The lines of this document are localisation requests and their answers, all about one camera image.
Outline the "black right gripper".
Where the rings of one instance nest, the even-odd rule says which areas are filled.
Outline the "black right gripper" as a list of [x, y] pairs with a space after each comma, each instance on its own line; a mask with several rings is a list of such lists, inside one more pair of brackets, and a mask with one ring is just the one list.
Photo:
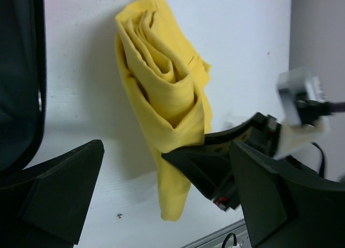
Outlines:
[[280, 130], [276, 118], [257, 112], [238, 126], [204, 135], [202, 145], [180, 147], [161, 157], [221, 210], [235, 209], [240, 201], [229, 157], [230, 143], [239, 140], [272, 157], [277, 152]]

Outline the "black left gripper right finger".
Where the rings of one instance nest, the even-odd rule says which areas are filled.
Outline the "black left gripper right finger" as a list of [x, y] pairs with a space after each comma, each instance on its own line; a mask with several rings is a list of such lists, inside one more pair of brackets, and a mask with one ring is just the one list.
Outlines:
[[344, 185], [235, 141], [229, 156], [252, 247], [344, 247]]

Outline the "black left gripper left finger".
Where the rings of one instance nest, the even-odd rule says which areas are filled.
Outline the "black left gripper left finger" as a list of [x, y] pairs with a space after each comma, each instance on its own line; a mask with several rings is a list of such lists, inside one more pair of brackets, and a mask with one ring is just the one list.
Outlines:
[[1, 173], [1, 247], [78, 244], [104, 157], [92, 140], [24, 170]]

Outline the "yellow cloth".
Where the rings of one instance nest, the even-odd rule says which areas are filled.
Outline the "yellow cloth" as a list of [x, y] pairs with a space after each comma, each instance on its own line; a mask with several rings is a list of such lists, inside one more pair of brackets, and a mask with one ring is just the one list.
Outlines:
[[212, 110], [204, 89], [211, 66], [181, 31], [166, 0], [136, 0], [115, 17], [123, 87], [157, 166], [161, 218], [177, 221], [190, 181], [162, 154], [204, 142]]

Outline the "teal suitcase with grey lining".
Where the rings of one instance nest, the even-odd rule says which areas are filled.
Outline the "teal suitcase with grey lining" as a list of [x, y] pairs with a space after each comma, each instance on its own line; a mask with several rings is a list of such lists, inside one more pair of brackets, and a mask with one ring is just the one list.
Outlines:
[[43, 140], [44, 0], [1, 0], [1, 175], [25, 168]]

